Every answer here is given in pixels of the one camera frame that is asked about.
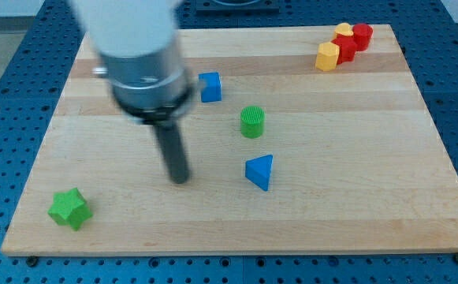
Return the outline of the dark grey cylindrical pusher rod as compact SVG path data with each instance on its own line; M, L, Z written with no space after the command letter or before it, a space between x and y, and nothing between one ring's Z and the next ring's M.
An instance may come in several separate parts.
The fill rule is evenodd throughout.
M153 126L169 179L176 184L184 184L190 178L188 159L181 138L181 131L175 121Z

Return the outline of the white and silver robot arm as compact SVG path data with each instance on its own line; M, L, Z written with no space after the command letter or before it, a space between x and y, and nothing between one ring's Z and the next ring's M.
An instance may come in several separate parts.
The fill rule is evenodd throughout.
M69 2L102 62L117 105L155 131L169 179L190 178L179 119L196 86L181 54L175 1Z

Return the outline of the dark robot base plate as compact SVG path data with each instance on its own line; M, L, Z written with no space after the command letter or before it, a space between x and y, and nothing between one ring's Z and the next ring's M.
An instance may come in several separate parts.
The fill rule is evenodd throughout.
M197 13L249 13L280 10L280 0L195 0Z

